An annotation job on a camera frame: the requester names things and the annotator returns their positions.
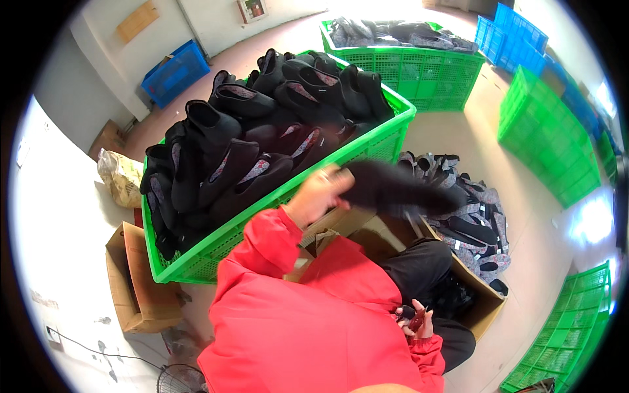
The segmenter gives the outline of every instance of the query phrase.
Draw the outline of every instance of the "hand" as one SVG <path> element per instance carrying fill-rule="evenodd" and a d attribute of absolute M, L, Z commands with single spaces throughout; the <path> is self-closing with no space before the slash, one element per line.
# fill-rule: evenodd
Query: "hand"
<path fill-rule="evenodd" d="M 349 209 L 350 204 L 339 198 L 352 188 L 354 177 L 349 169 L 339 170 L 336 164 L 313 172 L 301 184 L 294 197 L 284 206 L 286 214 L 301 229 L 323 217 L 328 208 L 340 206 Z"/>
<path fill-rule="evenodd" d="M 426 312 L 426 308 L 422 304 L 413 299 L 413 307 L 415 307 L 415 316 L 413 319 L 404 318 L 398 325 L 404 331 L 407 336 L 413 336 L 413 338 L 430 338 L 433 335 L 432 314 L 433 310 Z M 398 307 L 395 311 L 396 314 L 402 313 L 402 308 Z"/>

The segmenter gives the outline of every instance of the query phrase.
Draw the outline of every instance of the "black pants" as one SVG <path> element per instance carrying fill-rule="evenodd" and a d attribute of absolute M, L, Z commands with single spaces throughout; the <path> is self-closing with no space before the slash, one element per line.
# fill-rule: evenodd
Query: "black pants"
<path fill-rule="evenodd" d="M 402 302 L 420 302 L 428 291 L 450 270 L 452 252 L 444 242 L 422 238 L 395 257 L 379 262 L 402 293 Z M 476 339 L 471 331 L 450 319 L 433 318 L 434 333 L 443 338 L 441 354 L 448 372 L 466 361 L 474 352 Z"/>

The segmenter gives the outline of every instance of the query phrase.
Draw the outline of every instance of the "power outlet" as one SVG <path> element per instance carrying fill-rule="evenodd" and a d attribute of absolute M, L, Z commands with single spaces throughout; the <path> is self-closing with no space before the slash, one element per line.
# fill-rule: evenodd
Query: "power outlet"
<path fill-rule="evenodd" d="M 52 343 L 61 344 L 61 337 L 57 334 L 58 329 L 57 325 L 50 323 L 48 321 L 44 321 L 44 333 L 46 334 L 46 338 L 48 341 Z"/>

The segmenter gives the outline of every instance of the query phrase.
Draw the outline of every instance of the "red jacket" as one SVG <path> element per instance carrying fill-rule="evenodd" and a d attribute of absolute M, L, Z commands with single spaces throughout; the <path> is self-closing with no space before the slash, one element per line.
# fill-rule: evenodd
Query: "red jacket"
<path fill-rule="evenodd" d="M 302 231 L 283 209 L 258 213 L 244 236 L 218 266 L 216 341 L 198 358 L 210 391 L 443 391 L 441 337 L 407 341 L 390 314 L 398 288 L 360 245 L 338 236 L 297 284 L 282 275 Z"/>

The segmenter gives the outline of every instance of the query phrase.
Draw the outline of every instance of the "pile of slippers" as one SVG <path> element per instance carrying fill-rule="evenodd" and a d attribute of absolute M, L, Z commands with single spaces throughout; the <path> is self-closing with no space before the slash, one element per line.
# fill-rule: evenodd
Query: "pile of slippers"
<path fill-rule="evenodd" d="M 465 192 L 464 206 L 452 213 L 428 216 L 426 220 L 467 268 L 506 296 L 509 289 L 497 274 L 509 267 L 511 257 L 508 225 L 498 192 L 488 188 L 483 180 L 473 182 L 467 173 L 460 174 L 456 169 L 458 162 L 457 155 L 428 153 L 415 157 L 411 152 L 403 152 L 398 165 L 426 184 Z"/>
<path fill-rule="evenodd" d="M 166 260 L 394 117 L 380 74 L 340 70 L 324 53 L 269 49 L 258 67 L 247 80 L 219 71 L 208 100 L 188 101 L 146 151 L 140 192 Z"/>
<path fill-rule="evenodd" d="M 332 23 L 330 38 L 337 48 L 387 45 L 468 54 L 478 50 L 476 42 L 454 35 L 445 28 L 435 31 L 428 23 L 420 21 L 369 21 L 341 16 Z"/>

